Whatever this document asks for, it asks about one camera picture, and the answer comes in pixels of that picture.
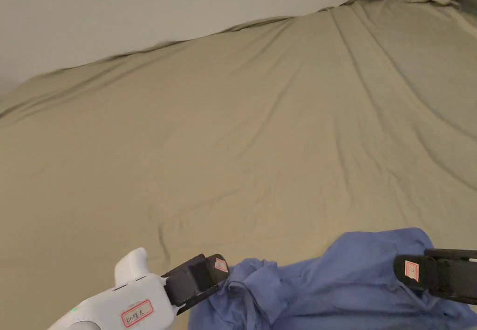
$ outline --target red-bordered label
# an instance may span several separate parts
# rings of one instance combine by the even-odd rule
[[[404,262],[404,275],[410,277],[411,279],[415,279],[416,282],[418,282],[419,281],[419,265],[417,263],[406,260]]]
[[[215,268],[221,270],[222,272],[228,273],[227,263],[225,263],[225,261],[222,259],[216,258]]]
[[[136,305],[134,308],[126,310],[121,314],[121,318],[123,319],[123,324],[126,328],[130,328],[131,326],[139,323],[147,316],[151,315],[154,312],[154,308],[152,307],[151,301],[146,300],[139,305]]]

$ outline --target wrinkled fabric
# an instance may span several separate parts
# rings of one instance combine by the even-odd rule
[[[398,254],[432,248],[420,229],[339,237],[321,257],[290,266],[245,259],[220,291],[191,310],[190,330],[466,329],[466,304],[418,297],[393,271]]]

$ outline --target blue shirt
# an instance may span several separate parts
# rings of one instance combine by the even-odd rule
[[[418,297],[393,270],[398,254],[433,248],[420,229],[339,237],[319,258],[285,267],[245,259],[220,291],[191,309],[190,330],[466,329],[466,304]]]

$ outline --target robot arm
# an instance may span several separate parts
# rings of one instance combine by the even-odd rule
[[[139,248],[116,265],[114,288],[81,302],[49,330],[165,330],[214,294],[228,272],[220,254],[200,254],[158,276],[148,271],[146,251]]]

